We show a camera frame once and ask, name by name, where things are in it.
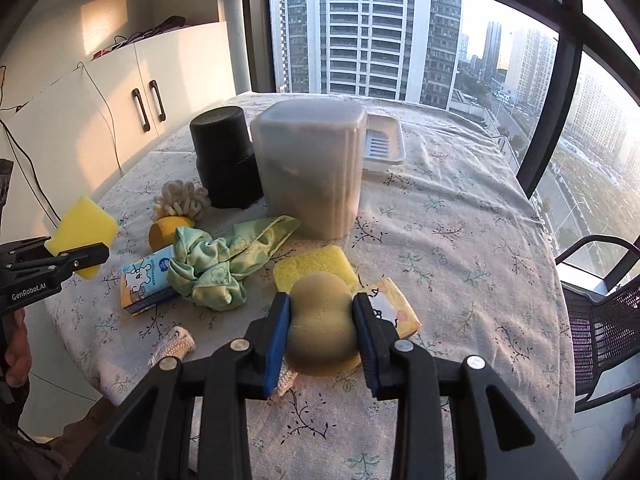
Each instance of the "black cabinet handle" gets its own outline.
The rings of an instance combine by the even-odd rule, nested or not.
[[[134,99],[138,100],[138,104],[140,105],[140,110],[142,110],[142,117],[145,120],[145,122],[142,124],[142,129],[145,130],[146,132],[151,131],[151,124],[149,124],[149,119],[146,116],[145,105],[142,104],[142,95],[140,95],[140,90],[138,90],[137,88],[134,88],[131,91],[131,95],[133,96]]]
[[[149,88],[151,88],[151,91],[153,90],[156,91],[156,97],[158,98],[158,105],[160,106],[160,113],[158,114],[158,119],[160,120],[160,122],[165,121],[166,114],[164,113],[164,106],[162,106],[162,99],[160,97],[160,90],[158,89],[158,83],[156,82],[155,79],[152,79],[149,82]]]

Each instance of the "yellow sponge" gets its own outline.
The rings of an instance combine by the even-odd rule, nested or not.
[[[278,291],[288,294],[297,280],[318,270],[324,270],[324,272],[338,276],[347,284],[351,292],[356,292],[360,288],[358,277],[351,269],[347,257],[342,249],[335,245],[322,247],[310,253],[292,256],[278,262],[273,267],[273,277]]]
[[[54,256],[62,251],[102,242],[107,247],[118,234],[116,221],[105,213],[93,200],[83,196],[66,212],[60,221],[56,234],[44,246]],[[100,266],[78,270],[77,274],[86,280],[98,275]]]

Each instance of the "green cloth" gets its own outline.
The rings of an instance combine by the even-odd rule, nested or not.
[[[260,269],[301,222],[290,216],[235,224],[223,238],[191,227],[175,230],[167,280],[186,300],[213,310],[246,302],[242,280]]]

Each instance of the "window frame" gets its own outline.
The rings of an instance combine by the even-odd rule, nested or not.
[[[596,60],[640,105],[640,70],[582,12],[582,0],[495,0],[558,33],[556,58],[538,125],[517,179],[530,198],[549,164],[574,97],[582,52]],[[269,0],[242,0],[252,90],[275,92]],[[640,244],[640,237],[635,241]],[[604,278],[610,290],[638,261],[631,252]]]

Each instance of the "electrical cable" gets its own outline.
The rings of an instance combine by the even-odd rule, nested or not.
[[[20,110],[22,110],[27,104],[29,104],[29,102],[25,102],[25,104],[23,105],[17,105],[17,106],[12,106],[11,108],[0,108],[0,112],[9,112],[11,110],[15,110],[15,113],[18,113]]]
[[[0,65],[0,68],[4,68],[4,70],[2,70],[2,81],[0,81],[0,106],[2,106],[2,100],[4,99],[4,77],[6,76],[6,65]]]
[[[45,381],[46,383],[51,384],[51,386],[55,386],[56,388],[60,388],[60,390],[64,390],[68,394],[72,394],[72,395],[75,395],[75,396],[78,396],[78,397],[82,397],[83,399],[90,400],[91,402],[95,402],[95,399],[91,399],[89,397],[85,397],[84,395],[76,394],[75,392],[72,392],[71,390],[67,390],[66,388],[63,388],[62,386],[58,386],[57,384],[52,383],[51,381],[47,381],[44,377],[40,377],[38,374],[35,374],[33,372],[29,372],[29,375],[37,377],[41,381]]]
[[[84,66],[84,63],[82,61],[78,62],[78,65],[76,66],[76,70],[78,70],[80,67],[84,68],[84,72],[87,74],[88,78],[91,80],[91,83],[94,84],[95,89],[98,91],[98,94],[100,94],[100,97],[102,98],[102,100],[104,101],[104,104],[107,107],[107,110],[109,111],[109,115],[111,117],[111,137],[113,138],[113,151],[116,154],[116,162],[118,163],[118,169],[120,170],[120,176],[124,176],[124,171],[122,171],[122,166],[120,165],[120,158],[118,157],[118,143],[116,141],[116,124],[115,121],[113,119],[113,112],[111,111],[111,107],[109,106],[109,103],[107,102],[107,99],[105,99],[104,95],[102,94],[102,92],[100,92],[100,89],[98,88],[98,85],[95,83],[94,78],[91,77],[91,74],[89,74],[89,71],[86,69],[86,67]]]
[[[53,220],[53,218],[51,218],[51,216],[49,215],[49,212],[47,211],[47,209],[42,205],[42,202],[40,201],[40,199],[38,198],[37,193],[35,192],[35,190],[33,189],[33,186],[31,185],[31,182],[29,182],[29,179],[27,178],[26,173],[24,173],[24,169],[22,168],[22,164],[20,163],[20,158],[18,158],[18,154],[15,153],[14,150],[14,144],[17,146],[17,148],[20,150],[20,152],[27,158],[27,160],[29,161],[29,164],[31,165],[31,171],[33,172],[33,179],[36,182],[36,187],[38,188],[38,191],[42,194],[42,196],[44,197],[44,200],[46,200],[47,204],[49,205],[49,207],[51,208],[51,211],[53,212],[53,215],[59,220],[61,221],[62,219],[60,218],[60,215],[58,215],[58,213],[56,212],[56,210],[54,209],[54,207],[51,205],[51,202],[49,201],[46,193],[44,193],[44,191],[42,190],[42,187],[40,186],[40,183],[38,181],[38,176],[36,174],[36,169],[33,167],[33,161],[31,160],[31,157],[27,154],[27,152],[25,152],[23,150],[23,148],[20,146],[20,144],[18,144],[18,142],[15,140],[14,136],[12,135],[11,131],[9,130],[9,128],[7,127],[7,125],[5,124],[5,122],[0,119],[0,124],[2,124],[2,126],[4,126],[4,130],[6,132],[6,136],[7,136],[7,140],[9,141],[9,147],[11,147],[11,151],[14,152],[14,157],[15,157],[15,161],[18,163],[18,167],[20,168],[20,171],[22,172],[22,176],[24,177],[24,179],[27,181],[27,184],[29,186],[29,188],[31,188],[31,192],[33,193],[34,197],[36,197],[36,200],[38,201],[38,204],[40,204],[40,207],[42,208],[42,210],[44,211],[45,215],[47,215],[47,217],[49,218],[49,220],[51,221],[51,223],[54,225],[54,227],[57,227],[58,225],[56,224],[56,222]]]

